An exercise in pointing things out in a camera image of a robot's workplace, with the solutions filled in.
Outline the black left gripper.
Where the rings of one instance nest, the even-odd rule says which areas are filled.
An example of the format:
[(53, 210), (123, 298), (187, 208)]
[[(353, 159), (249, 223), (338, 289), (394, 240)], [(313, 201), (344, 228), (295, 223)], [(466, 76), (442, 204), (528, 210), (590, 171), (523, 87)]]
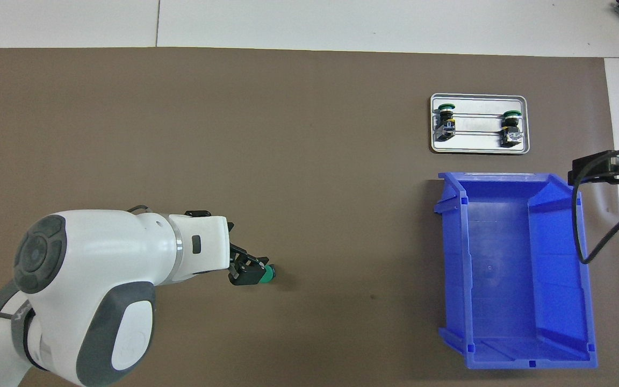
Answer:
[[(236, 265), (251, 262), (253, 265)], [(263, 277), (263, 266), (268, 264), (268, 257), (255, 257), (242, 247), (231, 245), (228, 279), (235, 286), (256, 285)]]

